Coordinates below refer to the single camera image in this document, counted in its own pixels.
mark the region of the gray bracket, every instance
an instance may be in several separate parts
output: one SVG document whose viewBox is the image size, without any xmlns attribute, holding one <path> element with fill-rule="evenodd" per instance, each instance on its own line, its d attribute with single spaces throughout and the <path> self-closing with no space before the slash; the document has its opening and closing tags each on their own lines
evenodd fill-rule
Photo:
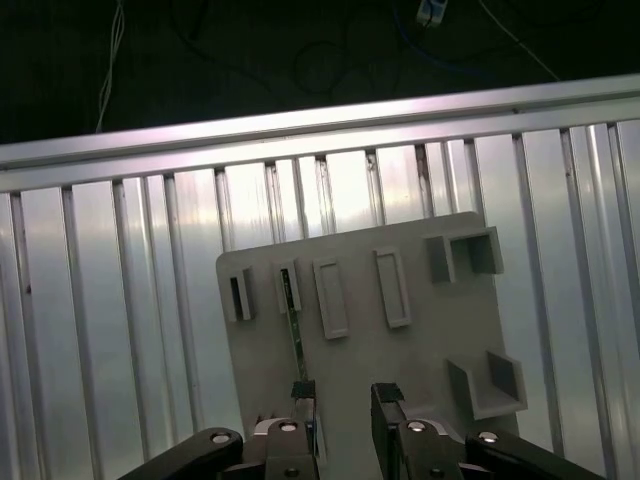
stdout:
<svg viewBox="0 0 640 480">
<path fill-rule="evenodd" d="M 474 274 L 504 271 L 495 227 L 425 237 L 434 282 L 454 283 L 456 271 L 469 263 Z"/>
<path fill-rule="evenodd" d="M 527 397 L 519 362 L 487 351 L 480 358 L 448 358 L 447 363 L 456 403 L 475 420 L 526 410 Z"/>
<path fill-rule="evenodd" d="M 296 337 L 284 303 L 283 269 Z M 291 385 L 300 374 L 296 358 L 303 350 L 305 371 L 316 381 L 325 478 L 379 478 L 368 441 L 374 382 L 396 382 L 416 418 L 445 419 L 458 432 L 517 431 L 513 412 L 526 406 L 519 366 L 495 360 L 504 352 L 491 276 L 502 271 L 500 248 L 495 229 L 479 215 L 227 252 L 217 271 L 246 432 L 260 416 L 291 414 Z M 238 279 L 240 308 L 231 278 Z M 495 357 L 491 368 L 487 351 Z M 503 367 L 511 373 L 503 375 Z"/>
</svg>

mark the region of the rectangular slot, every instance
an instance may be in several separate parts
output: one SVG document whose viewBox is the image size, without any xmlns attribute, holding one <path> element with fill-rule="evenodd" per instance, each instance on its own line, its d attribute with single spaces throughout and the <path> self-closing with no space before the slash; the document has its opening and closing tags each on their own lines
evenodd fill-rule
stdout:
<svg viewBox="0 0 640 480">
<path fill-rule="evenodd" d="M 411 323 L 409 298 L 402 258 L 398 249 L 379 248 L 375 250 L 375 254 L 387 323 L 391 328 L 409 325 Z"/>
<path fill-rule="evenodd" d="M 298 276 L 296 275 L 295 261 L 290 260 L 275 265 L 274 274 L 276 289 L 278 291 L 278 307 L 283 315 L 287 313 L 287 301 L 282 288 L 282 273 L 287 272 L 289 282 L 291 284 L 291 296 L 293 297 L 293 308 L 296 312 L 302 310 L 302 302 L 300 301 L 300 290 L 298 288 Z"/>
<path fill-rule="evenodd" d="M 251 320 L 255 316 L 251 295 L 251 269 L 245 268 L 232 276 L 231 295 L 238 320 Z"/>
<path fill-rule="evenodd" d="M 313 273 L 318 290 L 324 336 L 328 340 L 349 335 L 347 310 L 335 258 L 314 260 Z"/>
</svg>

